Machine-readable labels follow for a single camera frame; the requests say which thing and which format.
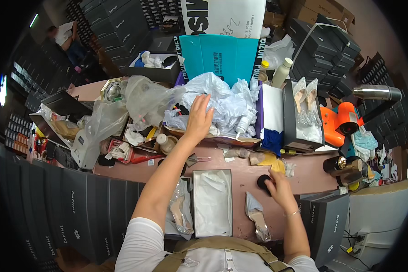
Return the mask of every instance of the bracelet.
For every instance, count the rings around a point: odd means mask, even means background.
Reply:
[[[298,208],[298,210],[297,211],[295,211],[294,213],[292,213],[291,215],[286,215],[286,213],[284,212],[284,217],[290,217],[290,216],[293,216],[293,215],[295,215],[295,214],[297,214],[297,213],[300,213],[301,212],[301,208]]]

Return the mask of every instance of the handwritten number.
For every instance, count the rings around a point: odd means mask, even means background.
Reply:
[[[222,29],[223,33],[221,33],[221,35],[227,35],[229,36],[230,34],[234,33],[234,30],[231,29],[231,23],[234,23],[235,26],[239,26],[240,25],[240,21],[236,24],[236,22],[234,22],[233,18],[230,19],[230,24],[227,25],[228,31],[225,30],[225,28]]]

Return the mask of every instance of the white tube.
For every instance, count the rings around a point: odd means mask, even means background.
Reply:
[[[248,107],[248,111],[246,112],[246,115],[243,115],[242,118],[240,118],[239,124],[237,125],[236,128],[236,140],[239,138],[240,134],[244,134],[246,130],[249,127],[249,124],[252,121],[252,118],[257,114],[257,111],[251,107]]]

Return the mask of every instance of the workbench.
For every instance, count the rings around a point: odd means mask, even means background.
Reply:
[[[79,95],[79,100],[96,100],[106,80],[83,85],[73,89],[72,96]],[[250,192],[263,206],[265,221],[272,236],[272,240],[283,239],[284,217],[281,207],[269,197],[265,191],[257,187],[257,179],[268,174],[270,166],[251,166],[248,159],[235,158],[225,162],[223,151],[214,143],[201,142],[193,152],[198,157],[211,157],[211,161],[198,162],[187,168],[185,177],[192,177],[193,170],[231,169],[233,194],[233,236],[257,242],[255,225],[245,214],[245,192]],[[323,192],[337,189],[337,181],[322,169],[322,163],[327,158],[337,155],[337,152],[326,155],[296,155],[286,156],[288,162],[296,164],[294,176],[288,177],[294,194]],[[98,163],[92,170],[94,174],[130,180],[133,182],[147,182],[156,171],[156,159],[153,166],[148,162],[133,165],[117,162],[113,167],[100,166]]]

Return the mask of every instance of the jeans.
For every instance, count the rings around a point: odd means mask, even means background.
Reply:
[[[74,67],[76,67],[79,66],[78,58],[83,60],[87,55],[87,50],[79,41],[72,41],[70,47],[66,51],[66,54]]]

